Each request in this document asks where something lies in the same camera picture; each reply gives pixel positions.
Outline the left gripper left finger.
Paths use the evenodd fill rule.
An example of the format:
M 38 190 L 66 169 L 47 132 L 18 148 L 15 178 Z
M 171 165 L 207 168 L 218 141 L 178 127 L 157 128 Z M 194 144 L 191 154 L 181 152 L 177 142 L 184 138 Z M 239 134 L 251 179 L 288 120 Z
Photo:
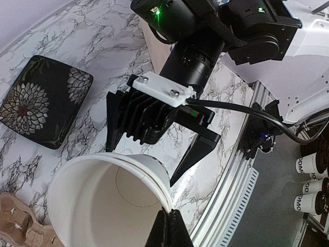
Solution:
M 163 208 L 157 213 L 152 229 L 149 233 L 145 247 L 170 247 L 174 246 L 172 236 L 172 214 Z

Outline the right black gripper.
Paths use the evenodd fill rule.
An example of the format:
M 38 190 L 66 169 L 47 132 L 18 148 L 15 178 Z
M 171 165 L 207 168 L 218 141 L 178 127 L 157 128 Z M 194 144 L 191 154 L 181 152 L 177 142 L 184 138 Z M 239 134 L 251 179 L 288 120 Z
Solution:
M 172 123 L 197 133 L 175 169 L 172 187 L 196 163 L 211 153 L 221 136 L 208 129 L 214 112 L 205 107 L 179 106 L 177 108 L 132 88 L 136 75 L 128 80 L 128 92 L 108 92 L 106 96 L 107 137 L 106 152 L 113 152 L 123 134 L 141 144 L 156 144 Z

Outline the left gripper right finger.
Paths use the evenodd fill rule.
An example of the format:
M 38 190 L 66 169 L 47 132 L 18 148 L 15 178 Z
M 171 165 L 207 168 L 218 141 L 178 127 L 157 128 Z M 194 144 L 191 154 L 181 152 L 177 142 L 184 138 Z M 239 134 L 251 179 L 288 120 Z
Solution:
M 171 211 L 171 246 L 194 247 L 179 210 Z

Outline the white paper cup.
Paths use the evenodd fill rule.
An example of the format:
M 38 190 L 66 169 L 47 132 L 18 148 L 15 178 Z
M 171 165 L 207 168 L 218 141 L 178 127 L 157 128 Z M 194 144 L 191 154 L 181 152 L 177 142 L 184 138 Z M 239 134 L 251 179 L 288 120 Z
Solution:
M 150 155 L 83 155 L 56 172 L 47 206 L 64 246 L 144 246 L 157 213 L 173 208 L 170 177 Z

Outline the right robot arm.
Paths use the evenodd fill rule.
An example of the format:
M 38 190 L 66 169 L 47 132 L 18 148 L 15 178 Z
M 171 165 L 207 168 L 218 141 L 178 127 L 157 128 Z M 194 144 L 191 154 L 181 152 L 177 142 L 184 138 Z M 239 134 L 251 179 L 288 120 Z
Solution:
M 174 48 L 158 75 L 131 75 L 128 92 L 108 93 L 106 150 L 116 149 L 123 135 L 141 144 L 156 144 L 173 123 L 196 136 L 174 171 L 175 184 L 193 165 L 214 150 L 220 135 L 209 130 L 213 109 L 251 115 L 251 133 L 245 144 L 254 157 L 262 144 L 277 135 L 309 145 L 328 126 L 325 122 L 307 140 L 289 130 L 279 114 L 278 102 L 261 109 L 233 103 L 200 100 L 221 53 L 241 65 L 281 61 L 300 20 L 282 1 L 132 1 L 131 9 L 148 24 L 154 37 Z

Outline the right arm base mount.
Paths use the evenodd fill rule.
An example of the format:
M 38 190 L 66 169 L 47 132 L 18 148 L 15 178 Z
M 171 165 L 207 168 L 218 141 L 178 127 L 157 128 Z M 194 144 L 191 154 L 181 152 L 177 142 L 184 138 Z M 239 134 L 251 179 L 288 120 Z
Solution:
M 262 108 L 255 102 L 252 108 L 268 113 L 282 123 L 283 118 L 280 116 L 278 104 L 279 101 L 274 100 L 266 105 L 265 108 Z M 240 143 L 240 149 L 245 153 L 246 160 L 255 158 L 258 149 L 261 149 L 261 151 L 265 153 L 270 152 L 274 146 L 276 136 L 282 133 L 283 132 L 273 124 L 261 118 L 250 116 Z

